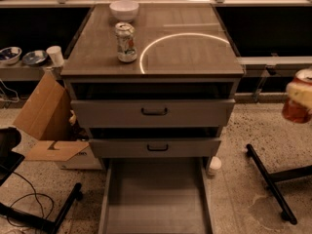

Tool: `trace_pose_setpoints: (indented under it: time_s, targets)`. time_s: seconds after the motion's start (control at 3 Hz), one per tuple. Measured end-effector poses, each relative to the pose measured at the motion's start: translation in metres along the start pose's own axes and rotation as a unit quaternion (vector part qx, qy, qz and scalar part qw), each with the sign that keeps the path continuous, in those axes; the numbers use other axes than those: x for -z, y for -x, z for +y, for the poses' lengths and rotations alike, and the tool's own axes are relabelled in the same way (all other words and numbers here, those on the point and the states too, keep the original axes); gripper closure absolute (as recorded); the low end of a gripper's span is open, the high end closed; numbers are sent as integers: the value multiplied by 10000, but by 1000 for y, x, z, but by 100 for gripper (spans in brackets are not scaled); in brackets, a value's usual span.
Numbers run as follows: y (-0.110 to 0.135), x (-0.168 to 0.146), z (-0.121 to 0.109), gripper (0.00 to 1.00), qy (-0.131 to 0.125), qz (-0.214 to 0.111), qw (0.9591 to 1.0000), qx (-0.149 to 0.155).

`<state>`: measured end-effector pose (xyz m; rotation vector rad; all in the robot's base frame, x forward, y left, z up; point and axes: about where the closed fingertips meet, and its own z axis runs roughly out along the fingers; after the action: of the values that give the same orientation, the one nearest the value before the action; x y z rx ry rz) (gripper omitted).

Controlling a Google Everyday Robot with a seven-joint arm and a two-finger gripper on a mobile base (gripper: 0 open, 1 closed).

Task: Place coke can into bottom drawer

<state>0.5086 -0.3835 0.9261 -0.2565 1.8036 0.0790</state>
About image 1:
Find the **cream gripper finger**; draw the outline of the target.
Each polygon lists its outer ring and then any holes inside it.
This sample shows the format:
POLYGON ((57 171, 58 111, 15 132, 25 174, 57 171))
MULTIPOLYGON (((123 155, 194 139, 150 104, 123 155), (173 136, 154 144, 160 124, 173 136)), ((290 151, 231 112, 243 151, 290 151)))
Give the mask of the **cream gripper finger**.
POLYGON ((286 87, 286 92, 293 101, 312 109, 312 86, 290 82, 286 87))

